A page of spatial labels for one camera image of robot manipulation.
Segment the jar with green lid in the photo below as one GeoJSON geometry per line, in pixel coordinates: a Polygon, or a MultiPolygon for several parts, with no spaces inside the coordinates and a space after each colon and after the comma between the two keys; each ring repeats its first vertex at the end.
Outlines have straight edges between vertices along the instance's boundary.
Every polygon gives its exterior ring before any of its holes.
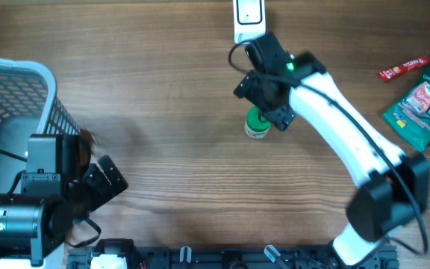
{"type": "Polygon", "coordinates": [[[246,115],[244,130],[250,138],[261,139],[267,135],[271,125],[272,123],[264,117],[261,110],[254,106],[246,115]]]}

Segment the red tissue pack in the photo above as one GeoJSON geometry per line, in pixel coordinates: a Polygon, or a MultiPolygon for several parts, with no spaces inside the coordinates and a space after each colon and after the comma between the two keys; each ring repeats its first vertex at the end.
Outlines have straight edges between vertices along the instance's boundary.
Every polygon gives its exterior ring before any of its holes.
{"type": "Polygon", "coordinates": [[[406,98],[406,102],[417,112],[423,114],[430,107],[430,84],[423,82],[416,86],[406,98]]]}

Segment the red coffee stick sachet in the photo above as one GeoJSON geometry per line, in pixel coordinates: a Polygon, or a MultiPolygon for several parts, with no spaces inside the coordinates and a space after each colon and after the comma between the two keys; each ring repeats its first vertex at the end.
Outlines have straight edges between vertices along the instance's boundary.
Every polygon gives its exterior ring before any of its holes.
{"type": "Polygon", "coordinates": [[[378,77],[382,81],[390,81],[407,72],[427,66],[429,59],[426,56],[419,56],[411,61],[404,62],[394,67],[390,67],[378,73],[378,77]]]}

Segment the green gloves packet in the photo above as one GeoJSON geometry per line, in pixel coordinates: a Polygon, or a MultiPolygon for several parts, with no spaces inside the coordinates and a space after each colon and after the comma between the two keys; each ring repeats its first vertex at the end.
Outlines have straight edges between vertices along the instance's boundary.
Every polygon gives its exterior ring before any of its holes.
{"type": "Polygon", "coordinates": [[[430,84],[430,63],[424,69],[413,87],[398,101],[394,102],[382,118],[413,148],[422,152],[430,143],[430,107],[427,112],[417,113],[407,102],[409,93],[419,84],[430,84]]]}

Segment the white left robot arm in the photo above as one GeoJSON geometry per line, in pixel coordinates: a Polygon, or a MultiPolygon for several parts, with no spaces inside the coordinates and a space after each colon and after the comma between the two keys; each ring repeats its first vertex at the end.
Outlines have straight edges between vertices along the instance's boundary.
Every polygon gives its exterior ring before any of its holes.
{"type": "Polygon", "coordinates": [[[26,168],[0,194],[0,268],[60,268],[67,232],[128,188],[107,155],[81,163],[90,144],[76,134],[33,134],[26,168]]]}

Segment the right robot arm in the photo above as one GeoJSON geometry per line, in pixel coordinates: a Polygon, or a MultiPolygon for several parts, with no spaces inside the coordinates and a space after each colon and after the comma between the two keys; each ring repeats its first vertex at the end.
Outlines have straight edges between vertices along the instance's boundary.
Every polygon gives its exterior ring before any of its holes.
{"type": "Polygon", "coordinates": [[[325,66],[310,52],[292,55],[273,33],[235,43],[251,69],[235,96],[249,100],[277,129],[297,116],[310,123],[349,171],[357,190],[346,207],[345,229],[331,242],[331,256],[342,268],[372,258],[394,233],[416,222],[429,252],[423,212],[429,201],[430,163],[407,156],[372,127],[340,92],[325,66]]]}

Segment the white barcode scanner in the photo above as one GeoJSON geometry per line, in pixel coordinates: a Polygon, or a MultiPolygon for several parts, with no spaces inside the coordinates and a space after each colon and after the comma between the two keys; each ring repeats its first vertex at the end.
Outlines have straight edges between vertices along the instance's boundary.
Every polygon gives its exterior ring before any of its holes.
{"type": "Polygon", "coordinates": [[[233,0],[233,17],[236,44],[265,35],[267,24],[264,0],[233,0]]]}

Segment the grey plastic basket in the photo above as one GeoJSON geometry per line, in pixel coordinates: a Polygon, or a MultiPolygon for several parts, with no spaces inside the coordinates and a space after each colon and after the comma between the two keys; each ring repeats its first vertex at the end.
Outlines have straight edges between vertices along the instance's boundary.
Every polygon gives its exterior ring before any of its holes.
{"type": "Polygon", "coordinates": [[[57,83],[47,67],[0,59],[0,193],[25,168],[30,135],[80,132],[57,98],[57,83]]]}

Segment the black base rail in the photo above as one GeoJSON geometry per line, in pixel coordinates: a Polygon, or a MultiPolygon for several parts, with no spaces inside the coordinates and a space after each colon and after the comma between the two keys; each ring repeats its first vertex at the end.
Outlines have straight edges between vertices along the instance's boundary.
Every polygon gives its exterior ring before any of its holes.
{"type": "Polygon", "coordinates": [[[342,263],[329,245],[295,247],[201,249],[188,246],[137,247],[131,239],[102,239],[94,247],[68,252],[67,269],[341,269],[342,263]]]}

